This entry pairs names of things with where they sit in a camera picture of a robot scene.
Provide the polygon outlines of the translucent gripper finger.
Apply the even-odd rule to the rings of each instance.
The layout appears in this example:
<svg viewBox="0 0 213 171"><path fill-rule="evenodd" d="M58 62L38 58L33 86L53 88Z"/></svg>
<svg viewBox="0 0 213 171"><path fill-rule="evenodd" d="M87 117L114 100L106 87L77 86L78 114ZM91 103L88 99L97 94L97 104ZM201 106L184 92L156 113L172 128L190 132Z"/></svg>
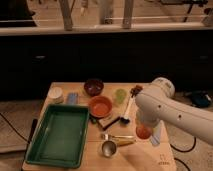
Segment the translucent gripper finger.
<svg viewBox="0 0 213 171"><path fill-rule="evenodd" d="M153 134L150 137L150 142L153 146L158 146L161 142L161 128L162 122L159 122L158 125L153 129Z"/></svg>

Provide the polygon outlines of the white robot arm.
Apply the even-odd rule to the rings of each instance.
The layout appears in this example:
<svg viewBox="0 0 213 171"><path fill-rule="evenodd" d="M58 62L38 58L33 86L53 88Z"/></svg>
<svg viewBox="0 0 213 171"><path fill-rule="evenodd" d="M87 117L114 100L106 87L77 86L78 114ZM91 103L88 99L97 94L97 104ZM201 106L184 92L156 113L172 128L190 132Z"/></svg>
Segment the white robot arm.
<svg viewBox="0 0 213 171"><path fill-rule="evenodd" d="M213 146L213 112L175 101L174 93L170 80L154 79L135 98L138 119L149 126L166 121Z"/></svg>

